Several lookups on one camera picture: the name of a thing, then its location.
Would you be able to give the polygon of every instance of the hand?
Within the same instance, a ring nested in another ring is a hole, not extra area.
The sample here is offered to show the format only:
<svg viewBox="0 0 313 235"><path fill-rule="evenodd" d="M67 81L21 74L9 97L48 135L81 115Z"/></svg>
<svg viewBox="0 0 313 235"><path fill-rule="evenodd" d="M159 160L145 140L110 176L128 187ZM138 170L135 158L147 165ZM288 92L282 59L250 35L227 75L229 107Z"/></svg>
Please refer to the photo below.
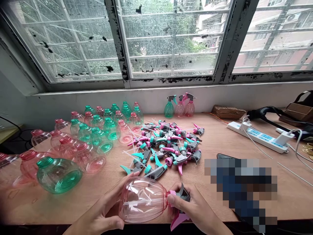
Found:
<svg viewBox="0 0 313 235"><path fill-rule="evenodd" d="M172 186L171 190L178 192L181 185L180 182L177 182ZM190 195L190 202L172 194L168 195L168 202L175 208L185 212L203 233L210 235L232 235L232 232L216 216L195 185L184 184L184 188Z"/></svg>
<svg viewBox="0 0 313 235"><path fill-rule="evenodd" d="M99 235L108 230L124 228L124 221L116 216L106 218L106 214L121 198L128 178L138 176L139 171L125 176L110 191L103 195L85 214L75 221L63 235Z"/></svg>

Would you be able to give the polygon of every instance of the cardboard box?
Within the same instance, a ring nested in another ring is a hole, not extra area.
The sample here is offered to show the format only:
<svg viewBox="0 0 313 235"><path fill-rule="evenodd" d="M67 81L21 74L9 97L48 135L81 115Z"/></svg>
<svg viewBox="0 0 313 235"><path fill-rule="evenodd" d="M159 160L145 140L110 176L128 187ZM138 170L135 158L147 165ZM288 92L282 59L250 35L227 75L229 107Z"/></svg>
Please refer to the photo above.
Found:
<svg viewBox="0 0 313 235"><path fill-rule="evenodd" d="M313 107L302 105L301 103L302 102L290 103L287 106L285 113L303 122L313 122ZM301 123L288 121L287 117L280 117L279 120L292 126L302 126Z"/></svg>
<svg viewBox="0 0 313 235"><path fill-rule="evenodd" d="M245 114L245 110L237 109L235 107L214 105L212 113L219 118L239 119Z"/></svg>

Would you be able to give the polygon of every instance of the window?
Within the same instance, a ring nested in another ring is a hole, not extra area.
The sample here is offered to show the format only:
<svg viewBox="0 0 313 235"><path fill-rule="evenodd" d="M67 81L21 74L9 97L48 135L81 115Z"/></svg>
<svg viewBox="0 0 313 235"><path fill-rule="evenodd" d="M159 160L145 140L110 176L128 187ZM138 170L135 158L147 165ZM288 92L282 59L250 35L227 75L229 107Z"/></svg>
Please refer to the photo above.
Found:
<svg viewBox="0 0 313 235"><path fill-rule="evenodd" d="M269 3L268 3L268 6L274 6L278 3L281 3L283 0L270 0Z"/></svg>
<svg viewBox="0 0 313 235"><path fill-rule="evenodd" d="M271 24L261 25L261 26L258 27L258 30L268 30L268 29L270 29L270 27L271 27ZM265 39L265 38L266 38L266 35L267 35L267 33L264 33L264 34L261 34L261 33L256 34L255 37L254 37L254 41L255 41L255 40L260 40L260 39Z"/></svg>
<svg viewBox="0 0 313 235"><path fill-rule="evenodd" d="M1 19L48 90L204 85L311 70L312 4L6 0Z"/></svg>

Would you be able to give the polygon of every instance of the trigger sprayer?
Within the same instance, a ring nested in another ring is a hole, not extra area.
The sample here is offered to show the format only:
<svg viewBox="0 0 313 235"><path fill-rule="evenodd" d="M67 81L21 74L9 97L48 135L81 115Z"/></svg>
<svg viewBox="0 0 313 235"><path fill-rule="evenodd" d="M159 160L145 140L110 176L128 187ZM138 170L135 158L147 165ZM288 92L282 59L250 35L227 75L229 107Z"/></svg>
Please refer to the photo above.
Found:
<svg viewBox="0 0 313 235"><path fill-rule="evenodd" d="M186 99L187 99L186 95L179 96L178 104L175 107L175 116L178 118L181 118L184 115L184 105Z"/></svg>
<svg viewBox="0 0 313 235"><path fill-rule="evenodd" d="M174 115L174 106L172 104L172 101L174 101L174 103L177 104L176 95L171 95L167 97L167 99L168 99L168 102L164 108L164 116L166 118L172 118Z"/></svg>
<svg viewBox="0 0 313 235"><path fill-rule="evenodd" d="M185 106L184 113L187 117L192 117L195 113L195 105L193 99L196 99L192 94L186 92L185 99L189 99L189 103Z"/></svg>

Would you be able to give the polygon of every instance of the plastic bottle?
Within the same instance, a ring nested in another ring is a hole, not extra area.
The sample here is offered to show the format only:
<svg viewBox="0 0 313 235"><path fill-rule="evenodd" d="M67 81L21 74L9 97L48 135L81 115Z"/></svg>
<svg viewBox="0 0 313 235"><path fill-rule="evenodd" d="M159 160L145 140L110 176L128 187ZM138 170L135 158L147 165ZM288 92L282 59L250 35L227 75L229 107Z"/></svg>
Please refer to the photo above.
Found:
<svg viewBox="0 0 313 235"><path fill-rule="evenodd" d="M127 105L128 109L131 111L130 105L127 103L127 101L123 101L123 107L124 105Z"/></svg>
<svg viewBox="0 0 313 235"><path fill-rule="evenodd" d="M37 166L40 186L52 194L67 192L82 178L78 165L67 159L44 157L37 162Z"/></svg>
<svg viewBox="0 0 313 235"><path fill-rule="evenodd" d="M104 110L104 115L103 115L103 119L105 118L111 118L114 119L114 114L112 114L110 109L105 109Z"/></svg>
<svg viewBox="0 0 313 235"><path fill-rule="evenodd" d="M114 121L118 122L120 119L124 120L124 122L127 122L126 117L122 114L122 112L120 110L117 110L115 112Z"/></svg>
<svg viewBox="0 0 313 235"><path fill-rule="evenodd" d="M79 121L78 119L72 119L71 120L71 135L74 139L78 138L78 132L79 132L79 125L83 124L83 122Z"/></svg>
<svg viewBox="0 0 313 235"><path fill-rule="evenodd" d="M116 134L117 134L117 136L119 136L119 138L117 140L121 144L128 144L133 139L133 136L129 131L129 127L128 127L127 123L125 123L124 120L122 120L122 119L118 121L118 125L116 128Z"/></svg>
<svg viewBox="0 0 313 235"><path fill-rule="evenodd" d="M167 97L168 102L164 108L164 116L166 118L172 118L174 115L174 106L172 104L172 100L174 100L174 103L177 104L176 102L176 95L171 95L169 97Z"/></svg>
<svg viewBox="0 0 313 235"><path fill-rule="evenodd" d="M40 129L36 129L30 132L32 134L32 145L36 149L36 146L40 144L42 141L48 139L51 137L51 134L49 132L44 132Z"/></svg>
<svg viewBox="0 0 313 235"><path fill-rule="evenodd" d="M96 114L103 118L104 109L101 106L97 106Z"/></svg>
<svg viewBox="0 0 313 235"><path fill-rule="evenodd" d="M72 114L71 119L78 119L79 121L84 122L84 119L85 119L84 115L82 115L76 111L71 112L71 114Z"/></svg>
<svg viewBox="0 0 313 235"><path fill-rule="evenodd" d="M122 190L119 216L127 223L144 223L160 216L170 194L162 184L146 177L129 178Z"/></svg>
<svg viewBox="0 0 313 235"><path fill-rule="evenodd" d="M120 110L120 108L119 108L116 104L112 104L111 112L112 112L113 114L115 114L115 112L116 112L117 110Z"/></svg>
<svg viewBox="0 0 313 235"><path fill-rule="evenodd" d="M138 107L140 109L140 111L143 113L142 107L138 104L137 101L134 103L133 112L135 111L135 107Z"/></svg>
<svg viewBox="0 0 313 235"><path fill-rule="evenodd" d="M66 128L67 126L71 126L71 123L69 123L68 121L64 121L62 118L55 120L55 130L61 130L62 132L71 134L71 130L70 128Z"/></svg>
<svg viewBox="0 0 313 235"><path fill-rule="evenodd" d="M73 160L87 174L96 173L105 164L104 153L98 154L97 148L86 143L77 145L77 152L74 154Z"/></svg>
<svg viewBox="0 0 313 235"><path fill-rule="evenodd" d="M104 153L109 152L113 148L113 142L98 127L92 128L91 141L94 146L98 146L98 149L101 149Z"/></svg>
<svg viewBox="0 0 313 235"><path fill-rule="evenodd" d="M87 144L91 144L91 127L86 123L79 125L78 139Z"/></svg>
<svg viewBox="0 0 313 235"><path fill-rule="evenodd" d="M99 127L103 130L104 120L99 115L94 115L94 120L91 123L91 127Z"/></svg>
<svg viewBox="0 0 313 235"><path fill-rule="evenodd" d="M72 136L68 133L65 132L61 132L60 130L53 130L50 132L51 134L51 139L50 139L50 144L51 147L55 150L55 151L59 151L60 150L60 139L62 139L65 136L71 137Z"/></svg>
<svg viewBox="0 0 313 235"><path fill-rule="evenodd" d="M135 107L134 112L136 113L136 116L140 118L141 124L143 125L144 117L142 111L139 107Z"/></svg>
<svg viewBox="0 0 313 235"><path fill-rule="evenodd" d="M88 126L91 126L93 120L94 120L93 114L91 112L86 112L85 113L84 123L86 123Z"/></svg>
<svg viewBox="0 0 313 235"><path fill-rule="evenodd" d="M129 105L128 104L123 105L122 113L123 113L123 115L126 118L126 122L128 122L128 120L130 118L130 114L131 114L131 110L129 109Z"/></svg>
<svg viewBox="0 0 313 235"><path fill-rule="evenodd" d="M37 181L38 166L36 163L41 158L44 158L47 156L50 156L53 158L58 157L52 153L36 152L34 150L28 150L22 153L20 155L20 158L22 159L21 166L20 166L22 177L20 177L18 180L14 182L14 186L16 186L17 184L23 184L29 181Z"/></svg>
<svg viewBox="0 0 313 235"><path fill-rule="evenodd" d="M141 120L139 117L137 117L135 112L132 112L130 114L129 118L129 127L132 132L140 132L141 131Z"/></svg>
<svg viewBox="0 0 313 235"><path fill-rule="evenodd" d="M116 140L117 138L119 138L119 136L117 136L116 134L116 126L116 122L113 121L111 118L107 117L105 119L103 131L107 135L109 140Z"/></svg>
<svg viewBox="0 0 313 235"><path fill-rule="evenodd" d="M179 101L178 104L175 107L175 116L178 118L181 118L182 116L184 116L184 98L185 95L181 95L179 96Z"/></svg>
<svg viewBox="0 0 313 235"><path fill-rule="evenodd" d="M12 186L13 182L20 176L20 162L18 154L0 153L0 189Z"/></svg>
<svg viewBox="0 0 313 235"><path fill-rule="evenodd" d="M68 136L60 139L59 155L61 158L72 160L74 154L77 152L77 145L83 143L80 140L72 139Z"/></svg>
<svg viewBox="0 0 313 235"><path fill-rule="evenodd" d="M192 117L195 113L195 105L193 104L193 99L195 99L195 97L187 92L186 96L187 99L189 99L189 103L185 106L184 112L187 117Z"/></svg>
<svg viewBox="0 0 313 235"><path fill-rule="evenodd" d="M84 113L90 112L92 115L96 114L96 111L90 105L86 105L85 107L86 108L85 108L85 112Z"/></svg>

